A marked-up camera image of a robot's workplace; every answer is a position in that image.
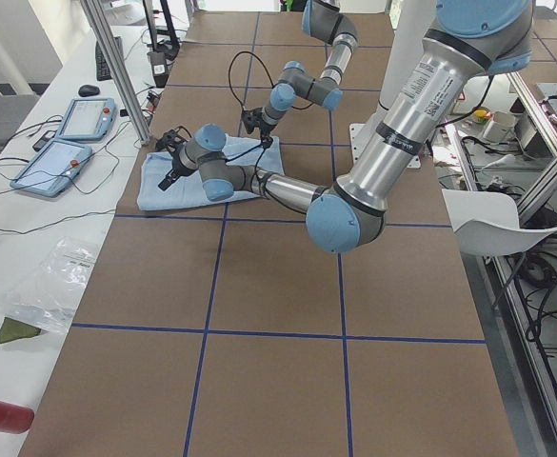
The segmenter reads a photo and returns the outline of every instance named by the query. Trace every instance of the desk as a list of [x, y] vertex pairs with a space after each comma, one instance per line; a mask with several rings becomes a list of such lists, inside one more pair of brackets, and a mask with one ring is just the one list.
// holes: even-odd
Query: desk
[[[351, 18], [362, 46], [340, 108], [275, 131], [286, 173], [320, 185], [351, 167], [348, 124], [375, 109], [392, 40], [385, 15]], [[300, 24], [196, 14], [152, 133], [242, 134], [231, 56], [318, 74], [328, 50]], [[262, 75], [234, 66], [250, 108], [269, 96]], [[429, 160], [394, 189], [382, 236], [338, 256], [259, 199], [142, 213], [139, 182], [135, 170], [21, 457], [517, 455]]]
[[[146, 48], [139, 40], [142, 31], [142, 28], [135, 27], [115, 28], [115, 34], [124, 40], [125, 52], [136, 43], [126, 62], [136, 91], [153, 82]], [[113, 97], [118, 108], [123, 107], [112, 81], [95, 81], [94, 45], [95, 38], [90, 34], [58, 73], [23, 126], [42, 122], [54, 114], [63, 114], [83, 84], [98, 85], [101, 96]], [[116, 132], [124, 119], [127, 118], [116, 119], [108, 137]], [[37, 198], [24, 192], [1, 195], [0, 228], [26, 230], [68, 215], [114, 209], [138, 152], [136, 140], [134, 129], [129, 126], [111, 144], [110, 150], [120, 158], [120, 164], [113, 177], [91, 195], [82, 195], [73, 187], [54, 199]], [[6, 146], [1, 157], [30, 159], [34, 155], [32, 143], [32, 139], [18, 137]], [[92, 148], [97, 150], [100, 146], [92, 145]], [[115, 159], [104, 151], [98, 153], [82, 171], [77, 185], [81, 189], [92, 189], [107, 176], [114, 163]], [[0, 170], [13, 176], [20, 168], [1, 166]], [[9, 182], [0, 176], [0, 191], [9, 188]], [[86, 217], [29, 235], [0, 234], [0, 307], [3, 293], [26, 278], [61, 238], [74, 237], [102, 245], [112, 217], [112, 214]], [[0, 327], [2, 320], [0, 309]], [[63, 341], [64, 337], [47, 333], [0, 346], [0, 400], [37, 409]], [[0, 433], [0, 457], [17, 455], [25, 438], [26, 435]]]

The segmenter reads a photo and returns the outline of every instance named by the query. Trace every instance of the red object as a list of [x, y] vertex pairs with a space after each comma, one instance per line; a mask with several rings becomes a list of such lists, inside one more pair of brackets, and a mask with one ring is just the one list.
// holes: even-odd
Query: red object
[[0, 402], [0, 431], [23, 433], [30, 428], [34, 411], [29, 407], [19, 407]]

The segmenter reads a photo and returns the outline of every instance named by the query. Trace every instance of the keyboard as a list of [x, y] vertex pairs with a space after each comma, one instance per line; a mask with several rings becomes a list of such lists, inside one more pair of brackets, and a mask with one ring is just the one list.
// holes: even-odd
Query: keyboard
[[[124, 55], [124, 48], [122, 46], [122, 37], [121, 36], [114, 36], [115, 44], [117, 48], [121, 52], [122, 56]], [[96, 42], [96, 81], [106, 81], [108, 79], [112, 79], [109, 70], [109, 64], [107, 63], [107, 59], [105, 59], [105, 55], [100, 50], [100, 45]]]

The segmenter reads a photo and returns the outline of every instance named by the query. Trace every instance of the green cloth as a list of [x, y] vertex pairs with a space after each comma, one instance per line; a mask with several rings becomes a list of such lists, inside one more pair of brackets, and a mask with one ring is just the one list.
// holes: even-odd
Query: green cloth
[[41, 328], [30, 326], [20, 321], [14, 321], [9, 317], [3, 320], [0, 329], [0, 345], [22, 338], [32, 338], [41, 333]]

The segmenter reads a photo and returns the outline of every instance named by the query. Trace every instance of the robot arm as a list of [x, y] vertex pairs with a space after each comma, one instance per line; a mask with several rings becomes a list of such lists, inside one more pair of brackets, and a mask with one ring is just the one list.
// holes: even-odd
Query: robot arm
[[[308, 30], [313, 36], [335, 43], [339, 31], [329, 36], [330, 27], [317, 30], [313, 26], [316, 6], [323, 5], [319, 0], [308, 1]], [[326, 10], [335, 12], [333, 6], [327, 5], [320, 10], [323, 16]], [[422, 59], [384, 120], [376, 126], [352, 170], [339, 176], [330, 189], [256, 167], [228, 165], [221, 152], [225, 134], [214, 125], [204, 126], [181, 147], [175, 169], [181, 167], [184, 175], [199, 169], [211, 201], [229, 198], [236, 190], [248, 190], [304, 211], [309, 236], [328, 252], [347, 252], [369, 243], [384, 227], [390, 190], [446, 115], [466, 81], [479, 74], [515, 71], [527, 65], [532, 15], [531, 0], [438, 0], [436, 20], [424, 38]], [[339, 30], [339, 24], [335, 27], [334, 21], [332, 30]], [[328, 79], [329, 75], [336, 78], [332, 79], [335, 86], [337, 79], [341, 80], [335, 67], [344, 69], [346, 65], [340, 62], [347, 64], [349, 60], [346, 48], [350, 47], [345, 43], [337, 43], [333, 49], [336, 55], [331, 55], [330, 65], [323, 72]], [[281, 78], [284, 84], [301, 93], [297, 92], [298, 83], [293, 84], [295, 78], [285, 72]], [[305, 98], [311, 99], [312, 89]], [[324, 90], [325, 99], [335, 89]], [[274, 102], [280, 99], [273, 96]], [[282, 108], [292, 105], [290, 98], [280, 106], [277, 102], [272, 104], [270, 98], [269, 104], [286, 112], [288, 108]], [[276, 119], [270, 109], [266, 112], [274, 120], [282, 117]]]
[[337, 3], [309, 0], [304, 11], [303, 31], [332, 45], [320, 78], [307, 74], [301, 63], [288, 62], [266, 105], [243, 111], [242, 121], [247, 133], [251, 134], [259, 129], [262, 143], [269, 140], [271, 131], [291, 109], [296, 97], [329, 110], [336, 109], [342, 100], [343, 93], [339, 90], [339, 85], [352, 54], [358, 48], [358, 39], [356, 28], [339, 12], [339, 8], [335, 6]]

